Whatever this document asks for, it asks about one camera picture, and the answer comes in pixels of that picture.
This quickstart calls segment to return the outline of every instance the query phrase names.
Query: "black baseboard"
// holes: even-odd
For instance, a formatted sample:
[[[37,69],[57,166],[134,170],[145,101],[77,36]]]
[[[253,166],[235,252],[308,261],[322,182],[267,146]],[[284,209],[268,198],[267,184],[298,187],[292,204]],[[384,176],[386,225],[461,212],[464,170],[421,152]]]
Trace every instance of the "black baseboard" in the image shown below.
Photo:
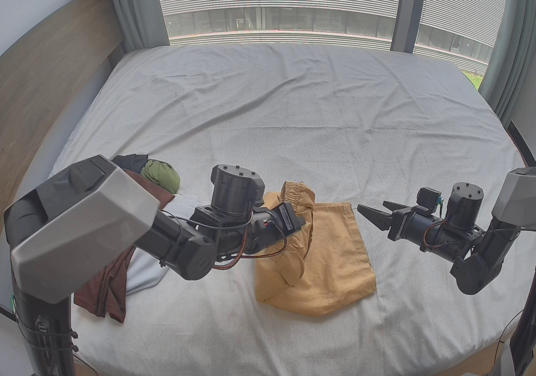
[[[15,318],[15,315],[13,315],[10,311],[7,311],[0,305],[0,314],[8,317],[10,320],[17,322],[17,318]]]
[[[521,133],[519,133],[519,130],[517,130],[517,127],[511,121],[510,125],[508,125],[508,133],[512,137],[514,143],[517,145],[519,152],[525,159],[527,166],[536,167],[536,160],[534,159],[531,150],[528,148],[528,145],[525,142],[525,139],[523,139],[521,136]]]

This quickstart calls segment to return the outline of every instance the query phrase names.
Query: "wooden headboard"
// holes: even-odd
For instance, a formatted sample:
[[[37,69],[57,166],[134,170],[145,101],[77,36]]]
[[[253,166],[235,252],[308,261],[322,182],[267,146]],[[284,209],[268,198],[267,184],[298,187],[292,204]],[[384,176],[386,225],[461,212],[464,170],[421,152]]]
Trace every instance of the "wooden headboard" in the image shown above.
[[[0,213],[63,108],[122,41],[111,0],[74,0],[0,56]]]

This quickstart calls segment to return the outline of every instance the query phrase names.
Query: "bed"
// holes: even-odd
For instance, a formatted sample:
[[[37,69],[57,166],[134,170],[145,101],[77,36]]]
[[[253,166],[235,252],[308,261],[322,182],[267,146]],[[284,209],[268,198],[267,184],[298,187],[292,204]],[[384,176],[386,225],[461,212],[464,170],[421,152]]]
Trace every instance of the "bed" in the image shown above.
[[[210,200],[211,167],[224,162],[256,170],[267,190],[301,180],[318,201],[353,208],[413,204],[422,186],[448,196],[466,180],[484,189],[482,227],[506,172],[523,165],[454,64],[307,44],[128,54],[52,172],[96,153],[130,152],[170,162],[180,191],[202,203]],[[536,264],[533,235],[516,240],[497,279],[465,296],[446,261],[389,241],[355,213],[376,274],[371,296],[312,318],[258,304],[252,261],[197,282],[170,271],[128,296],[123,324],[73,306],[80,355],[110,376],[427,375],[495,342],[523,307]]]

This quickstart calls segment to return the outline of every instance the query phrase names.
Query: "rolled green garment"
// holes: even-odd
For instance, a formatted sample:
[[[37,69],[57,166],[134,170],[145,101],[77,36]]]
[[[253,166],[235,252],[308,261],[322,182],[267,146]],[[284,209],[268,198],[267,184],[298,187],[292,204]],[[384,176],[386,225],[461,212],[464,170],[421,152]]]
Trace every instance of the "rolled green garment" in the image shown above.
[[[149,160],[140,175],[173,194],[177,193],[181,184],[181,177],[175,169],[163,161]]]

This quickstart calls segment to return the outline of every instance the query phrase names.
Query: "yellow pants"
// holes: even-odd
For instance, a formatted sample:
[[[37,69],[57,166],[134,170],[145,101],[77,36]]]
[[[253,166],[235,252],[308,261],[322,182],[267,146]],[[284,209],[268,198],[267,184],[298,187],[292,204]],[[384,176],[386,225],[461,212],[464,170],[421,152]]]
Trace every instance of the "yellow pants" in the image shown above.
[[[281,193],[264,196],[269,209],[284,201],[305,218],[305,225],[288,238],[285,252],[257,260],[259,302],[321,316],[376,291],[376,277],[349,202],[315,203],[315,194],[305,184],[289,181]],[[281,246],[278,242],[264,253]]]

